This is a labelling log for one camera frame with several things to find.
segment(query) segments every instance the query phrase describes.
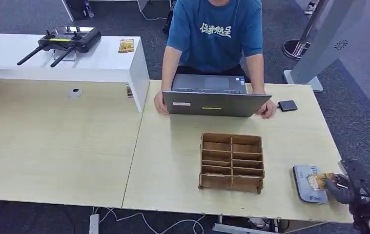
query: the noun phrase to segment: white cable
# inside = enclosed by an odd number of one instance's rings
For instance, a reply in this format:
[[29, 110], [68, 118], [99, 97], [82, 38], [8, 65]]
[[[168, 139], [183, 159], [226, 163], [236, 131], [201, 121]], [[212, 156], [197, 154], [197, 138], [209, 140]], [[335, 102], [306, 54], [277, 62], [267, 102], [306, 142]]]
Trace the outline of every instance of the white cable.
[[167, 20], [168, 18], [163, 18], [163, 17], [159, 17], [159, 18], [156, 18], [156, 19], [148, 19], [146, 18], [145, 14], [141, 11], [142, 15], [144, 16], [144, 18], [148, 21], [154, 21], [154, 20]]
[[108, 209], [109, 211], [106, 213], [106, 215], [100, 220], [100, 222], [99, 223], [101, 223], [106, 217], [107, 217], [107, 215], [110, 213], [110, 212], [112, 212], [113, 213], [113, 215], [115, 216], [115, 219], [116, 219], [116, 222], [118, 222], [118, 221], [122, 221], [122, 220], [125, 220], [125, 219], [128, 219], [128, 218], [132, 218], [132, 217], [135, 217], [135, 216], [137, 216], [137, 215], [141, 215], [142, 216], [142, 219], [144, 220], [144, 222], [145, 222], [145, 224], [148, 226], [148, 228], [150, 229], [150, 230], [152, 230], [153, 231], [153, 233], [155, 233], [155, 234], [164, 234], [164, 233], [166, 233], [168, 230], [170, 230], [171, 228], [173, 228], [173, 227], [175, 227], [176, 225], [178, 225], [178, 224], [180, 224], [180, 223], [183, 223], [183, 222], [194, 222], [194, 226], [193, 226], [193, 231], [194, 231], [194, 234], [197, 234], [197, 232], [196, 232], [196, 230], [195, 230], [195, 225], [196, 224], [198, 224], [199, 226], [200, 226], [200, 228], [201, 228], [201, 230], [202, 230], [202, 233], [201, 234], [204, 234], [204, 228], [202, 227], [202, 225], [199, 223], [199, 221], [201, 220], [201, 219], [203, 219], [204, 217], [205, 217], [205, 215], [203, 215], [202, 217], [200, 217], [199, 219], [197, 219], [197, 220], [193, 220], [193, 219], [184, 219], [184, 220], [181, 220], [181, 221], [179, 221], [179, 222], [176, 222], [175, 224], [173, 224], [172, 226], [170, 226], [169, 228], [167, 228], [167, 229], [165, 229], [165, 231], [163, 231], [163, 232], [161, 232], [161, 233], [158, 233], [158, 232], [156, 232], [148, 223], [147, 223], [147, 220], [145, 219], [145, 216], [144, 216], [144, 214], [143, 213], [136, 213], [136, 214], [133, 214], [133, 215], [131, 215], [131, 216], [128, 216], [128, 217], [124, 217], [124, 218], [120, 218], [120, 219], [118, 219], [118, 217], [116, 216], [116, 213], [113, 211], [113, 209], [114, 208], [107, 208], [106, 207], [106, 209]]

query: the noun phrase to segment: wooden table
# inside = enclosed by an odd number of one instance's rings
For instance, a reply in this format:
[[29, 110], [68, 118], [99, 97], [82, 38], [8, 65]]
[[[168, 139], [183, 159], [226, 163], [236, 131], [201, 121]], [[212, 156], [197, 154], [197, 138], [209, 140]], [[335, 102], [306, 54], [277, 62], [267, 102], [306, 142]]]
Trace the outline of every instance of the wooden table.
[[0, 200], [120, 208], [141, 117], [124, 83], [0, 79]]
[[[274, 102], [295, 100], [298, 110], [277, 111], [272, 119], [157, 113], [153, 98], [160, 81], [151, 81], [122, 208], [350, 223], [348, 206], [302, 202], [292, 167], [318, 166], [339, 172], [340, 160], [325, 119], [308, 85], [267, 84]], [[260, 195], [198, 189], [203, 132], [263, 138], [264, 189]]]

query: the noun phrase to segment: cardboard organizer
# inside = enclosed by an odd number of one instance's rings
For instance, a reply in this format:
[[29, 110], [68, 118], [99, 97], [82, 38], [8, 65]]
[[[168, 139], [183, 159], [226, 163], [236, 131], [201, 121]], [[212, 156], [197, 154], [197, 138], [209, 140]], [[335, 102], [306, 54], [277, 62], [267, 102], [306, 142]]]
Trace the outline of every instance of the cardboard organizer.
[[261, 193], [264, 162], [261, 137], [204, 133], [199, 188]]

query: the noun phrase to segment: gray laptop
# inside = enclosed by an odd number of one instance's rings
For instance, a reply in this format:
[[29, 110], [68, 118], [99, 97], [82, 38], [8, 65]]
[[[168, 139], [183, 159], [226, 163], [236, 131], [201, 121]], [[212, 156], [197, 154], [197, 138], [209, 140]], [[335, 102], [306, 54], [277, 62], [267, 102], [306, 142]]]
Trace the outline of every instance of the gray laptop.
[[231, 117], [250, 117], [271, 97], [247, 94], [244, 77], [182, 74], [162, 94], [170, 114]]
[[162, 91], [170, 114], [252, 116], [271, 95]]
[[177, 74], [172, 91], [246, 94], [244, 77]]

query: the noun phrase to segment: robotic arm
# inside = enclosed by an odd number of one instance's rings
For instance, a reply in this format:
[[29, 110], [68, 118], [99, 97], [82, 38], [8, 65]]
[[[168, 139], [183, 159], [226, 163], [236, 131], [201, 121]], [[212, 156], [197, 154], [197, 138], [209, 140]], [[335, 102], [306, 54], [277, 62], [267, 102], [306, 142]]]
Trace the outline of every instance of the robotic arm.
[[349, 204], [353, 227], [362, 234], [370, 234], [370, 178], [357, 161], [340, 163], [349, 177], [337, 174], [335, 182], [326, 179], [326, 188], [338, 202]]

